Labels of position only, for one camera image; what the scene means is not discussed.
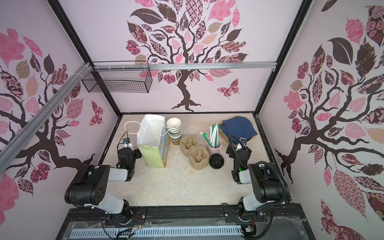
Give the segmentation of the green wrapped straw leaning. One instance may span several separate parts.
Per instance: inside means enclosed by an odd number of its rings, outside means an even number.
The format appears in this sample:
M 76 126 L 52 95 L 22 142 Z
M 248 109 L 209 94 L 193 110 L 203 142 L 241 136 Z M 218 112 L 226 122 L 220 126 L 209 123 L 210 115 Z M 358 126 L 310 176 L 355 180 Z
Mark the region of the green wrapped straw leaning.
M 212 142 L 211 142 L 210 138 L 207 137 L 207 134 L 206 133 L 202 133 L 202 132 L 200 132 L 200 134 L 202 135 L 202 137 L 204 138 L 204 140 L 206 141 L 208 146 L 212 148 L 213 147 Z

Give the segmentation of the brown pulp cup carrier stack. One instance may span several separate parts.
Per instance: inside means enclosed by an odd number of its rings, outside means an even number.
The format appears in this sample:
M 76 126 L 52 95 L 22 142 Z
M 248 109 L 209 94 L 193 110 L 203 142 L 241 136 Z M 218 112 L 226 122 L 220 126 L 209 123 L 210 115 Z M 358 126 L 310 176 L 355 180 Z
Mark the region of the brown pulp cup carrier stack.
M 208 151 L 198 144 L 193 136 L 186 136 L 180 140 L 182 153 L 189 158 L 190 164 L 195 170 L 202 170 L 209 164 Z

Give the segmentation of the cardboard box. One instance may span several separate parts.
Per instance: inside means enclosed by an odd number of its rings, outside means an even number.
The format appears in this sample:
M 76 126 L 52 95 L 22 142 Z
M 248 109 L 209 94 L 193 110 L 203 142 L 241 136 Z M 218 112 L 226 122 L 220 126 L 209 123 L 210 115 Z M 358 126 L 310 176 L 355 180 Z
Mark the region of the cardboard box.
M 229 139 L 229 133 L 226 129 L 220 129 L 220 136 L 221 138 L 228 144 L 230 142 L 230 139 Z M 234 134 L 234 136 L 238 139 L 240 138 L 243 138 L 243 139 L 246 139 L 247 141 L 250 141 L 252 139 L 254 139 L 256 136 L 258 136 L 259 134 L 256 132 L 256 131 L 253 131 L 253 132 L 249 132 L 249 133 L 237 133 L 237 134 Z

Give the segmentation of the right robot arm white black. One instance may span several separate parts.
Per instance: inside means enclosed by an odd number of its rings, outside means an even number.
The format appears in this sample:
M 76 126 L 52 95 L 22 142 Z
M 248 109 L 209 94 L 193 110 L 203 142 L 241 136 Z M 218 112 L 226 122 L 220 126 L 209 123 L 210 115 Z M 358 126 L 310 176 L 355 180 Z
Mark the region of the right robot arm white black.
M 247 146 L 246 139 L 230 135 L 226 153 L 233 159 L 231 174 L 234 182 L 252 186 L 252 192 L 237 203 L 235 212 L 240 221 L 249 221 L 244 214 L 264 212 L 289 200 L 288 184 L 274 163 L 249 163 L 252 150 Z

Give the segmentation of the pink bucket straw holder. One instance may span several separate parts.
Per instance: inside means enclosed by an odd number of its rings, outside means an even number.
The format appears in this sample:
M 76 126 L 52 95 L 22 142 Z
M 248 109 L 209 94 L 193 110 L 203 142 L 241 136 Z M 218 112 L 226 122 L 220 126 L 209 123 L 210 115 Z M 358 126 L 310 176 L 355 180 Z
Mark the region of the pink bucket straw holder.
M 210 147 L 209 144 L 206 143 L 206 148 L 207 148 L 207 151 L 209 153 L 209 156 L 212 156 L 214 154 L 220 154 L 222 146 L 223 146 L 223 141 L 221 138 L 219 138 L 219 145 L 217 148 Z

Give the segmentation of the black coffee lid stack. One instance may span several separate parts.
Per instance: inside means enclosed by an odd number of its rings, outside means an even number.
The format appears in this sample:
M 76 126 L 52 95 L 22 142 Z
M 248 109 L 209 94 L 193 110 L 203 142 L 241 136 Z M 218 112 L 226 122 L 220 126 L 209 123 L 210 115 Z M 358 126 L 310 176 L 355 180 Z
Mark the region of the black coffee lid stack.
M 224 163 L 224 158 L 220 154 L 213 154 L 209 159 L 209 165 L 216 170 L 222 168 Z

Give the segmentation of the aluminium rail left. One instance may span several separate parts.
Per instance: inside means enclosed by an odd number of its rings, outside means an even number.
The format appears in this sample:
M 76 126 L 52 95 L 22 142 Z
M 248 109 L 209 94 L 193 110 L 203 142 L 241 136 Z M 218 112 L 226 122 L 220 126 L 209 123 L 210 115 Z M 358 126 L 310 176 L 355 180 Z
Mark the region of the aluminium rail left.
M 19 152 L 38 132 L 44 122 L 52 115 L 54 110 L 64 101 L 70 91 L 92 70 L 90 63 L 83 63 L 49 101 L 27 122 L 19 134 L 8 143 L 1 152 L 1 173 L 11 164 Z

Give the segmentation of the stack of paper cups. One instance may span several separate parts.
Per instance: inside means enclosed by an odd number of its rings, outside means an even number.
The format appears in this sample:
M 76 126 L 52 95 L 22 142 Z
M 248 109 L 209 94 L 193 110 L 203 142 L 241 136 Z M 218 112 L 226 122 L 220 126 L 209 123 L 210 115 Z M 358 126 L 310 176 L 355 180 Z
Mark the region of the stack of paper cups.
M 167 128 L 169 130 L 168 134 L 173 145 L 178 146 L 183 136 L 181 120 L 179 118 L 168 119 Z

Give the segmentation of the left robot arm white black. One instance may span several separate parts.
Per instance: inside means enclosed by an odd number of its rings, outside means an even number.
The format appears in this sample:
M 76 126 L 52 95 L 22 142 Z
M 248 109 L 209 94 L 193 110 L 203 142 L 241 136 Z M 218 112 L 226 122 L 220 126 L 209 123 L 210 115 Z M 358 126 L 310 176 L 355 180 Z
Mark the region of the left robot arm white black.
M 118 164 L 85 165 L 80 168 L 65 192 L 65 201 L 77 208 L 92 207 L 111 216 L 111 221 L 126 225 L 133 219 L 128 201 L 107 192 L 109 182 L 129 182 L 135 173 L 136 159 L 142 157 L 138 149 L 129 147 L 117 151 Z

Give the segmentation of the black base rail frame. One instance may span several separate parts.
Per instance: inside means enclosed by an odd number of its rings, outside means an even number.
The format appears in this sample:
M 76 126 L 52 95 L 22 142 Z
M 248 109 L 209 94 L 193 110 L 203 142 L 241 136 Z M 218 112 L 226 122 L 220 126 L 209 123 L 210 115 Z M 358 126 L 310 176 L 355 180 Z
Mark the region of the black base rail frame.
M 313 240 L 315 238 L 305 213 L 299 204 L 287 204 L 256 213 L 244 214 L 248 222 L 240 221 L 237 205 L 132 207 L 133 219 L 126 225 L 111 221 L 100 210 L 71 209 L 57 235 L 68 240 L 73 229 L 130 228 L 130 227 L 193 227 L 240 226 L 242 239 L 176 239 L 176 240 Z

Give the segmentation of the dark blue napkins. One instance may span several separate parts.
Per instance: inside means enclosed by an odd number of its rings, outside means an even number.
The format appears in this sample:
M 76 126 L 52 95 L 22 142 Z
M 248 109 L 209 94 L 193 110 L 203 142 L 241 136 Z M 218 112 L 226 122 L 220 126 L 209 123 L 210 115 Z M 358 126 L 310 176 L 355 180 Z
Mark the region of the dark blue napkins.
M 221 129 L 226 129 L 228 133 L 232 136 L 237 133 L 249 133 L 256 131 L 251 121 L 245 117 L 234 117 L 229 120 L 224 120 L 221 124 Z M 229 138 L 230 141 L 237 145 L 238 141 L 233 138 Z

